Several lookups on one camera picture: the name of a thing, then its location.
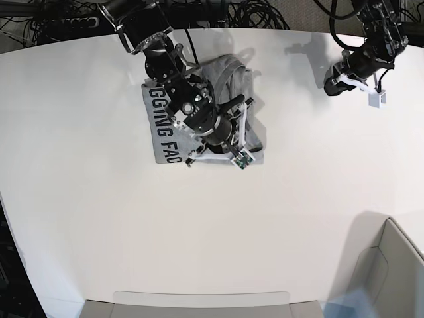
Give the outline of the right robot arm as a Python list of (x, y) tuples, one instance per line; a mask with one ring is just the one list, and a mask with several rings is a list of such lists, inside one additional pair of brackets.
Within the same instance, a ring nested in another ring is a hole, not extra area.
[(157, 164), (232, 164), (244, 169), (262, 150), (250, 118), (251, 74), (232, 54), (188, 60), (169, 37), (157, 1), (107, 1), (98, 6), (125, 51), (143, 54), (142, 96)]

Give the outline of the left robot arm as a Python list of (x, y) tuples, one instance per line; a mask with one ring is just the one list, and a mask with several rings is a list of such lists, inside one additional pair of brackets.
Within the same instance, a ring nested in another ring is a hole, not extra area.
[[(327, 9), (315, 2), (329, 17), (329, 29), (333, 40), (343, 48), (342, 59), (331, 67), (325, 80), (324, 90), (328, 96), (338, 96), (365, 84), (378, 70), (395, 67), (395, 58), (406, 49), (409, 39), (399, 17), (399, 6), (394, 1), (352, 1), (352, 11), (337, 14), (337, 1)], [(335, 30), (336, 21), (356, 17), (362, 23), (364, 43), (352, 46), (344, 43)]]

